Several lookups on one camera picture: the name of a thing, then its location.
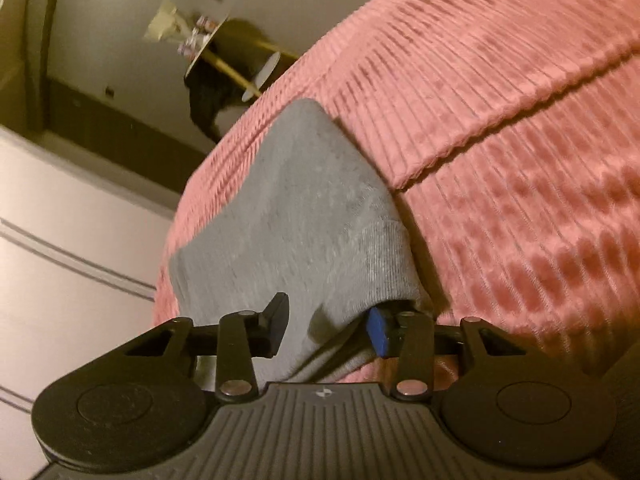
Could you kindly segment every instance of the screw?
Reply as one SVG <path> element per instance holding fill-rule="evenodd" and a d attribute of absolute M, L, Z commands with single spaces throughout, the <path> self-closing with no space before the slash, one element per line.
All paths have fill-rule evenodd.
<path fill-rule="evenodd" d="M 251 384 L 247 381 L 232 380 L 223 383 L 220 386 L 220 391 L 229 397 L 239 397 L 241 395 L 248 394 L 252 389 Z"/>
<path fill-rule="evenodd" d="M 407 379 L 396 384 L 396 390 L 398 390 L 398 393 L 401 395 L 415 397 L 428 392 L 429 387 L 422 381 Z"/>

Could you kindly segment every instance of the pink corduroy fabric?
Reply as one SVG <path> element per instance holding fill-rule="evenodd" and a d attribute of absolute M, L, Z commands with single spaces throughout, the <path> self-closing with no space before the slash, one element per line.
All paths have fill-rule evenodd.
<path fill-rule="evenodd" d="M 438 322 L 480 316 L 603 371 L 640 328 L 639 2 L 369 2 L 191 177 L 155 323 L 179 313 L 169 257 L 233 199 L 282 109 L 307 97 L 388 183 Z M 393 366 L 345 380 L 385 381 Z"/>

